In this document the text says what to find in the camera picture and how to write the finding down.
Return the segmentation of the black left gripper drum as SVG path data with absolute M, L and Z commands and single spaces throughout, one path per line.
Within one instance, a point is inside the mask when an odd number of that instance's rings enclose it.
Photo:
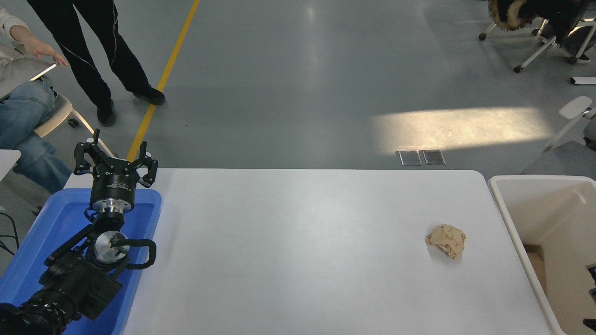
M 136 183 L 140 176 L 136 170 L 123 171 L 127 165 L 122 160 L 96 162 L 93 169 L 91 204 L 107 199 L 123 200 L 128 204 L 135 202 Z

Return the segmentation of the person's hand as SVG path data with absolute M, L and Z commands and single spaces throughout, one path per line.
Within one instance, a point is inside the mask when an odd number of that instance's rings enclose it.
M 54 63 L 58 66 L 68 66 L 68 62 L 60 53 L 55 51 L 45 42 L 42 42 L 35 37 L 23 42 L 22 44 L 24 45 L 24 49 L 27 51 L 27 53 L 36 57 L 37 59 L 40 59 L 42 56 L 48 56 L 51 57 Z

